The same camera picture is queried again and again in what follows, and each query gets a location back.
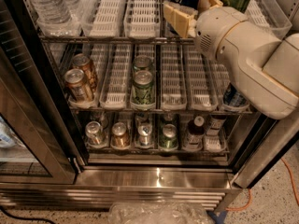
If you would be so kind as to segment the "white rounded gripper body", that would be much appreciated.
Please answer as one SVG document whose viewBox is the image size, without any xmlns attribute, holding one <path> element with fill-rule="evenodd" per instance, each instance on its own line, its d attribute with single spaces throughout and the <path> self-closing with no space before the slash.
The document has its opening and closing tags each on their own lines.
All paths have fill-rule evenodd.
<svg viewBox="0 0 299 224">
<path fill-rule="evenodd" d="M 217 61 L 217 52 L 229 34 L 241 35 L 248 17 L 232 7 L 217 7 L 203 12 L 195 27 L 194 45 L 211 61 Z"/>
</svg>

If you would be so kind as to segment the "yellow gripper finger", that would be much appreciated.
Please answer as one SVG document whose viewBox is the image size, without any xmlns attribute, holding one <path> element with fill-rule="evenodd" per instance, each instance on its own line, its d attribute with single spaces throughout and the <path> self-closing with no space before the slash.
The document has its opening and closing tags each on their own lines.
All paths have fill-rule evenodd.
<svg viewBox="0 0 299 224">
<path fill-rule="evenodd" d="M 164 1 L 163 14 L 165 20 L 172 26 L 175 32 L 180 37 L 187 38 L 190 30 L 190 22 L 195 20 L 198 11 L 192 7 L 185 7 L 178 3 Z"/>
<path fill-rule="evenodd" d="M 223 2 L 221 0 L 199 0 L 197 5 L 197 10 L 199 13 L 203 13 L 207 10 L 216 7 L 222 7 Z"/>
</svg>

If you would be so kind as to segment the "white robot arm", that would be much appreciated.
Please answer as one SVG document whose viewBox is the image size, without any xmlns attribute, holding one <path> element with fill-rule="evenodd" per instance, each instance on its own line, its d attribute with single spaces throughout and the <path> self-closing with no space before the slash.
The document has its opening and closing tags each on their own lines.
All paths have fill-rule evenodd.
<svg viewBox="0 0 299 224">
<path fill-rule="evenodd" d="M 232 7 L 203 12 L 165 1 L 164 18 L 198 52 L 224 65 L 230 82 L 260 112 L 284 119 L 299 106 L 298 35 L 280 40 Z"/>
</svg>

